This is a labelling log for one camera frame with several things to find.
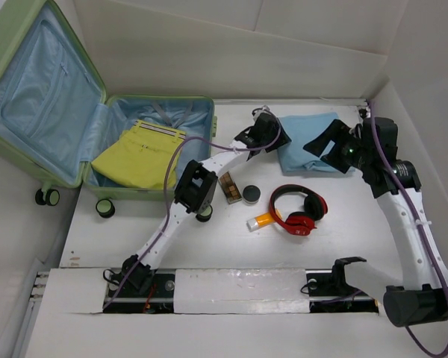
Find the light blue lining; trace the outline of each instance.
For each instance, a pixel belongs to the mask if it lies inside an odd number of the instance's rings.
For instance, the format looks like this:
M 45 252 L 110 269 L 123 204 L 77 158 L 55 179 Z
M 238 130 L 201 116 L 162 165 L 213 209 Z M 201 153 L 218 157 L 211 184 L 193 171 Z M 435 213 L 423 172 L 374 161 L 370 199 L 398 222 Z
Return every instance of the light blue lining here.
M 0 80 L 0 137 L 71 185 L 102 91 L 68 37 L 45 4 Z
M 81 181 L 80 162 L 95 159 L 137 119 L 159 125 L 171 120 L 187 136 L 211 140 L 214 105 L 206 98 L 123 96 L 111 108 L 101 104 L 99 79 L 70 35 L 45 4 L 0 80 L 1 138 L 69 185 Z M 153 107 L 156 104 L 165 119 Z M 209 145 L 186 144 L 176 168 L 178 178 L 189 160 L 208 156 Z M 118 186 L 95 172 L 87 181 Z

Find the headphones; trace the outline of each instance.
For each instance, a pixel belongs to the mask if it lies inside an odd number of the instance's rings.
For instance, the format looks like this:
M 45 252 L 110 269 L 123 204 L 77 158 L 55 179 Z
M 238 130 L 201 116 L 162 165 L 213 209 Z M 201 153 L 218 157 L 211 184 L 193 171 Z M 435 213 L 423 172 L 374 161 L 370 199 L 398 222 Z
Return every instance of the headphones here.
M 307 195 L 304 200 L 305 211 L 291 213 L 284 222 L 276 213 L 276 200 L 280 196 L 290 192 L 302 192 Z M 320 195 L 304 186 L 294 184 L 283 185 L 274 190 L 270 196 L 269 214 L 277 224 L 281 225 L 292 235 L 307 236 L 311 233 L 312 229 L 315 229 L 315 222 L 321 220 L 328 211 L 326 201 Z

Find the white platform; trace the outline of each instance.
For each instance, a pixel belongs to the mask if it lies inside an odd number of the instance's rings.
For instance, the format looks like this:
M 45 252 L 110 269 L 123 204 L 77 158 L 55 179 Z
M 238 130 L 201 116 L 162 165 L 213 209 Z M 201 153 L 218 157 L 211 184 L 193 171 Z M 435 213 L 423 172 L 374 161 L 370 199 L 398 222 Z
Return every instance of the white platform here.
M 94 315 L 105 294 L 101 275 L 101 268 L 52 270 L 27 358 L 423 357 L 403 329 L 373 313 Z M 441 351 L 448 324 L 414 331 Z
M 349 125 L 358 122 L 355 106 L 299 102 L 267 102 L 278 116 L 335 111 Z M 262 101 L 224 101 L 216 105 L 217 138 L 227 145 L 247 125 L 251 111 Z M 400 277 L 399 260 L 385 217 L 373 200 L 360 172 L 347 176 L 309 173 L 285 177 L 277 153 L 259 154 L 231 171 L 237 186 L 261 188 L 261 200 L 254 206 L 244 202 L 228 205 L 217 188 L 212 219 L 202 224 L 190 221 L 169 250 L 163 268 L 260 269 L 269 267 L 330 268 L 339 257 L 362 256 L 376 267 Z M 307 186 L 328 202 L 329 214 L 309 237 L 282 233 L 275 226 L 250 233 L 246 221 L 267 211 L 272 191 L 285 183 Z M 121 267 L 124 259 L 140 248 L 164 217 L 164 204 L 152 201 L 115 201 L 116 215 L 101 219 L 94 207 L 96 198 L 83 189 L 60 263 L 61 267 Z M 297 195 L 286 196 L 277 207 L 283 215 L 302 209 Z
M 214 142 L 231 142 L 252 123 L 251 110 L 264 103 L 220 102 L 216 107 L 219 120 Z M 278 116 L 335 111 L 350 125 L 358 121 L 356 107 L 342 102 L 267 104 Z M 388 224 L 359 173 L 285 177 L 276 153 L 260 154 L 231 173 L 241 189 L 248 184 L 261 188 L 259 203 L 227 205 L 218 188 L 213 218 L 206 224 L 192 220 L 184 227 L 166 255 L 163 268 L 330 268 L 339 257 L 362 256 L 388 274 L 401 277 Z M 283 183 L 299 183 L 321 194 L 329 204 L 329 214 L 306 238 L 282 233 L 273 226 L 249 233 L 246 220 L 266 212 L 270 193 Z M 146 241 L 161 222 L 164 205 L 115 201 L 116 215 L 105 220 L 95 212 L 95 203 L 96 198 L 83 189 L 61 260 L 62 269 L 50 274 L 27 358 L 50 354 L 57 358 L 114 358 L 123 354 L 213 358 L 423 356 L 403 329 L 372 313 L 103 315 L 102 268 L 120 267 Z M 297 195 L 277 203 L 284 215 L 299 210 L 301 205 Z M 185 303 L 191 297 L 189 292 L 180 295 Z M 241 311 L 239 303 L 233 302 L 233 311 L 248 312 L 246 300 L 242 300 Z M 447 342 L 448 324 L 427 324 L 416 327 L 415 332 L 427 348 L 441 351 Z

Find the yellow garment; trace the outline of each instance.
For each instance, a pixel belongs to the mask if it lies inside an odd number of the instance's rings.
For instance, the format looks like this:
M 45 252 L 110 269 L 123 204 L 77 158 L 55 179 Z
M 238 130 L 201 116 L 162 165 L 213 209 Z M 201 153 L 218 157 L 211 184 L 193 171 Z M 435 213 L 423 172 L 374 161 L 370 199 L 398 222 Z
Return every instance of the yellow garment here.
M 136 121 L 129 131 L 106 149 L 92 163 L 99 173 L 123 186 L 163 189 L 164 176 L 171 156 L 184 141 L 186 133 L 174 128 Z M 175 167 L 171 167 L 167 186 L 176 184 Z

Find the zipper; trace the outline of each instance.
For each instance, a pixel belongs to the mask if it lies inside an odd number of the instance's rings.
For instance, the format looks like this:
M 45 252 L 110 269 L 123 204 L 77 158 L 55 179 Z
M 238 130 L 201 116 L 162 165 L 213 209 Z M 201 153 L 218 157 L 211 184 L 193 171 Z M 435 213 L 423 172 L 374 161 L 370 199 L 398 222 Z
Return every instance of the zipper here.
M 57 33 L 57 31 L 53 28 L 52 24 L 50 24 L 47 20 L 43 20 L 43 26 L 46 27 L 46 29 L 52 33 L 52 35 L 60 43 L 60 45 L 63 47 L 63 49 L 66 53 L 70 53 L 70 54 L 76 53 L 76 56 L 80 57 L 80 54 L 78 53 L 78 51 L 76 51 L 73 48 L 70 48 L 68 46 L 68 44 L 66 43 L 66 41 L 63 41 L 61 39 L 61 35 L 59 33 Z M 75 58 L 73 56 L 70 56 L 69 58 L 71 59 L 71 61 L 73 61 L 73 63 L 77 67 L 79 67 L 79 69 L 81 70 L 81 73 L 85 77 L 86 81 L 90 84 L 90 86 L 92 86 L 95 90 L 97 90 L 98 92 L 101 93 L 101 90 L 98 87 L 98 84 L 96 84 L 94 81 L 90 80 L 90 76 L 88 75 L 88 70 L 87 70 L 86 66 L 80 60 L 75 60 Z
M 32 37 L 30 38 L 30 41 L 28 41 L 27 48 L 23 52 L 22 58 L 20 58 L 20 61 L 19 61 L 18 65 L 16 66 L 14 76 L 11 78 L 10 83 L 7 86 L 7 89 L 5 91 L 5 94 L 4 94 L 3 100 L 1 101 L 1 106 L 0 106 L 0 116 L 2 118 L 4 118 L 3 109 L 4 109 L 5 105 L 7 104 L 8 100 L 15 93 L 16 88 L 18 87 L 18 84 L 19 84 L 20 80 L 22 79 L 23 69 L 26 67 L 26 65 L 28 64 L 28 62 L 30 60 L 30 53 L 33 51 L 35 44 L 37 43 L 37 40 L 38 40 L 38 35 L 40 34 L 40 32 L 39 32 L 40 26 L 41 26 L 41 23 L 38 24 L 38 26 L 34 29 L 34 33 L 33 33 Z
M 60 53 L 57 56 L 57 62 L 55 64 L 55 70 L 53 72 L 52 81 L 50 83 L 50 89 L 48 93 L 46 94 L 46 97 L 43 99 L 42 105 L 40 106 L 40 109 L 38 110 L 36 119 L 34 120 L 33 126 L 30 128 L 28 127 L 26 129 L 26 134 L 30 138 L 35 135 L 35 133 L 43 126 L 44 119 L 48 117 L 48 114 L 50 113 L 51 108 L 57 101 L 57 95 L 60 94 L 60 91 L 58 88 L 61 88 L 63 84 L 63 77 L 64 77 L 64 70 L 61 66 L 63 62 L 63 47 L 60 46 Z

